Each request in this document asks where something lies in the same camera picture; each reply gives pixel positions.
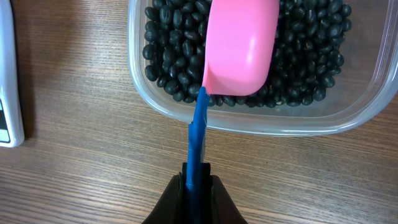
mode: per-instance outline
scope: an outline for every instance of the pink spatula head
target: pink spatula head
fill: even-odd
[[[213,0],[203,86],[208,94],[246,96],[266,81],[279,0]]]

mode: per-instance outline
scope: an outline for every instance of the pink object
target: pink object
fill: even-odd
[[[266,81],[279,0],[213,0],[203,86],[208,94],[246,96]]]

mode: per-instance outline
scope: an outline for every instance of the blue handle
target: blue handle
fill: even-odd
[[[187,163],[187,181],[186,203],[190,223],[199,223],[201,214],[201,163],[205,156],[205,135],[207,125],[207,107],[209,104],[209,95],[206,94],[206,88],[200,88],[193,122],[188,127],[188,163]]]

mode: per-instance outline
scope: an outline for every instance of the wooden table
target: wooden table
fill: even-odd
[[[27,141],[0,149],[0,223],[140,223],[187,158],[187,124],[127,65],[127,0],[13,0]],[[206,160],[249,223],[397,223],[398,98],[352,131],[209,130]]]

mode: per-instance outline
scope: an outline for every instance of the plastic box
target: plastic box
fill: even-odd
[[[396,77],[398,0],[345,0],[353,8],[353,28],[346,34],[340,52],[345,56],[336,86],[326,99],[296,108],[277,106],[248,108],[223,105],[208,111],[208,127],[246,134],[315,136],[347,131],[378,114],[398,89]],[[147,18],[144,9],[151,0],[130,0],[128,54],[131,77],[142,98],[158,112],[191,122],[195,104],[177,103],[156,83],[147,80],[142,57]]]

